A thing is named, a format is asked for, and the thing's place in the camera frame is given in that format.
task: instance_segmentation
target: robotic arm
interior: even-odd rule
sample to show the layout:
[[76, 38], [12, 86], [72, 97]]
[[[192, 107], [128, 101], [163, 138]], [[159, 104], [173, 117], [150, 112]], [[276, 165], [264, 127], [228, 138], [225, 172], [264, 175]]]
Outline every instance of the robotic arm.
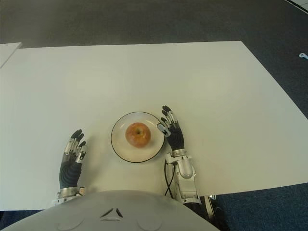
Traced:
[[80, 129], [74, 132], [68, 140], [59, 173], [60, 192], [58, 193], [58, 199], [53, 201], [54, 205], [83, 195], [84, 187], [80, 187], [79, 190], [77, 187], [83, 159], [87, 153], [86, 142], [80, 143], [83, 136], [84, 134]]
[[164, 134], [172, 150], [166, 154], [166, 163], [174, 165], [175, 199], [203, 217], [204, 209], [194, 182], [196, 173], [190, 162], [191, 157], [186, 155], [179, 122], [168, 106], [163, 106], [162, 113], [166, 118], [161, 118], [163, 122], [157, 128]]

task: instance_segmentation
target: robot forearm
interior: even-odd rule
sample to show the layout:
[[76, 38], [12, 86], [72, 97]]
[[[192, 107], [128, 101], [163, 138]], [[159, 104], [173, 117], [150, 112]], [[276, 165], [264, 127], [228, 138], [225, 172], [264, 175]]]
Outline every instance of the robot forearm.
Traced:
[[184, 149], [174, 150], [166, 155], [167, 163], [175, 164], [175, 199], [183, 204], [201, 204], [194, 183], [196, 173], [190, 159]]

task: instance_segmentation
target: plate rim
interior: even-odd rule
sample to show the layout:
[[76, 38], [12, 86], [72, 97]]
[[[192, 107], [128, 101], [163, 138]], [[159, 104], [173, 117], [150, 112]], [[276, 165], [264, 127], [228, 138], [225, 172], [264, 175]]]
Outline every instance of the plate rim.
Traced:
[[[110, 142], [111, 142], [112, 149], [114, 150], [115, 154], [116, 154], [118, 157], [120, 157], [120, 156], [119, 156], [119, 154], [115, 151], [115, 148], [114, 148], [114, 146], [113, 146], [113, 144], [112, 144], [112, 133], [113, 133], [113, 131], [114, 131], [114, 128], [115, 128], [116, 124], [119, 122], [120, 119], [122, 119], [123, 117], [125, 117], [125, 116], [127, 116], [127, 115], [129, 115], [129, 114], [137, 113], [137, 112], [142, 112], [142, 111], [130, 112], [130, 113], [127, 113], [127, 114], [123, 115], [121, 118], [119, 118], [119, 119], [115, 122], [114, 126], [112, 127], [111, 134], [110, 134]], [[160, 123], [160, 120], [159, 120], [156, 116], [152, 115], [151, 113], [148, 113], [148, 112], [142, 112], [142, 113], [146, 113], [146, 114], [149, 114], [149, 115], [153, 116], [153, 117], [156, 118], [156, 119], [158, 120], [158, 122]], [[163, 148], [163, 146], [164, 146], [164, 143], [165, 143], [165, 136], [164, 136], [164, 140], [163, 140], [162, 146], [160, 147], [160, 149], [158, 150], [158, 152], [157, 152], [154, 156], [152, 156], [150, 159], [143, 160], [143, 161], [139, 161], [139, 162], [134, 162], [134, 161], [126, 160], [126, 159], [124, 159], [124, 158], [122, 158], [122, 157], [120, 157], [120, 158], [121, 158], [122, 160], [125, 160], [125, 161], [130, 162], [130, 163], [142, 163], [142, 162], [151, 160], [152, 158], [154, 158], [155, 156], [157, 156], [157, 154], [160, 152], [160, 150], [162, 150], [162, 148]]]

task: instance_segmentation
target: robot finger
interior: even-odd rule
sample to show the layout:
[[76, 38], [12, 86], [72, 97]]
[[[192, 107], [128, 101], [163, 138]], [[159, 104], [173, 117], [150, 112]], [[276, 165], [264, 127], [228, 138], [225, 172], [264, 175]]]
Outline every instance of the robot finger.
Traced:
[[158, 130], [160, 130], [165, 137], [169, 137], [171, 135], [171, 132], [168, 128], [166, 128], [163, 124], [157, 124]]
[[170, 128], [170, 124], [165, 118], [161, 117], [161, 120], [164, 122], [167, 128]]
[[86, 142], [84, 141], [84, 144], [82, 147], [79, 147], [81, 148], [78, 155], [77, 155], [77, 158], [75, 160], [76, 163], [80, 163], [82, 164], [83, 163], [83, 159], [85, 157], [85, 155], [87, 154], [87, 147], [86, 147]]
[[171, 109], [168, 106], [163, 106], [163, 110], [166, 111], [167, 113], [171, 111]]
[[168, 116], [170, 117], [170, 119], [173, 123], [176, 124], [178, 122], [178, 120], [176, 119], [176, 117], [175, 117], [175, 115], [172, 111], [168, 111]]
[[171, 125], [172, 121], [171, 121], [171, 118], [170, 118], [170, 116], [168, 115], [168, 113], [167, 113], [166, 111], [164, 111], [164, 110], [162, 110], [162, 113], [165, 115], [165, 117], [166, 117], [168, 123]]
[[82, 133], [81, 129], [75, 131], [71, 136], [71, 138], [68, 140], [68, 143], [64, 149], [62, 162], [69, 161], [71, 159], [72, 149], [75, 149], [77, 147], [78, 144], [75, 144], [76, 139], [81, 133]]
[[86, 145], [86, 142], [83, 141], [77, 148], [76, 148], [76, 153], [78, 154], [82, 148], [82, 146]]

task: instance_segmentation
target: gray carpet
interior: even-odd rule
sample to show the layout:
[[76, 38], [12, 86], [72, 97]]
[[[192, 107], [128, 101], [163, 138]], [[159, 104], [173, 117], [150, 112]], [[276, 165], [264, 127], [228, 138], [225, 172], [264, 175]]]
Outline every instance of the gray carpet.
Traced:
[[[0, 43], [24, 48], [241, 40], [308, 117], [308, 60], [298, 57], [308, 15], [283, 0], [2, 0], [0, 13]], [[307, 184], [298, 187], [218, 201], [232, 230], [308, 230]]]

